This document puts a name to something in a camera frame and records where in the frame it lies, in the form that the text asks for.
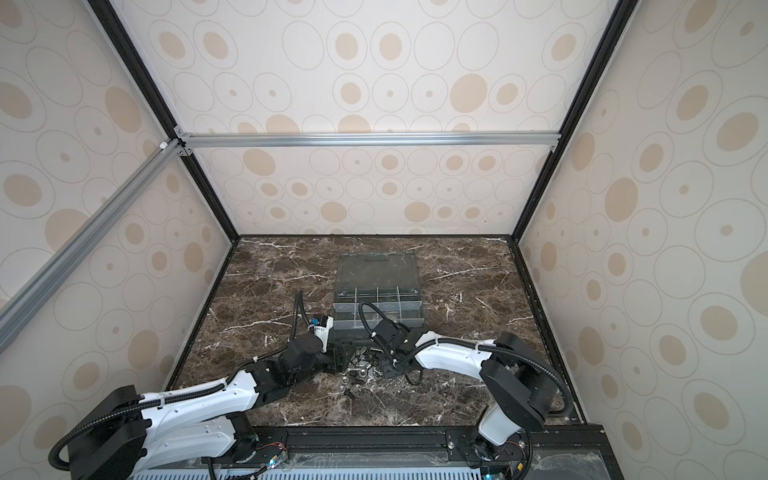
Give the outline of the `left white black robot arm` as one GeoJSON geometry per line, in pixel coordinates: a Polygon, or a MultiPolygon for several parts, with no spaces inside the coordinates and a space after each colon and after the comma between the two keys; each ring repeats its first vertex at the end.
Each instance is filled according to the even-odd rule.
{"type": "Polygon", "coordinates": [[[294,307],[295,323],[305,323],[307,332],[218,380],[159,393],[114,390],[51,447],[49,465],[73,479],[130,479],[191,458],[251,458],[248,411],[287,397],[335,363],[329,348],[334,318],[308,315],[301,295],[294,307]]]}

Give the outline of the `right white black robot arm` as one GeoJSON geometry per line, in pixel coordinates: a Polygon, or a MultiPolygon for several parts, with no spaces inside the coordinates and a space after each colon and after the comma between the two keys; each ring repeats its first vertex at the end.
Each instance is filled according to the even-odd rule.
{"type": "Polygon", "coordinates": [[[520,431],[540,431],[548,418],[573,411],[563,378],[510,332],[484,341],[447,337],[396,322],[371,302],[358,305],[358,317],[394,371],[444,370],[482,381],[493,398],[477,424],[487,444],[500,447],[520,431]]]}

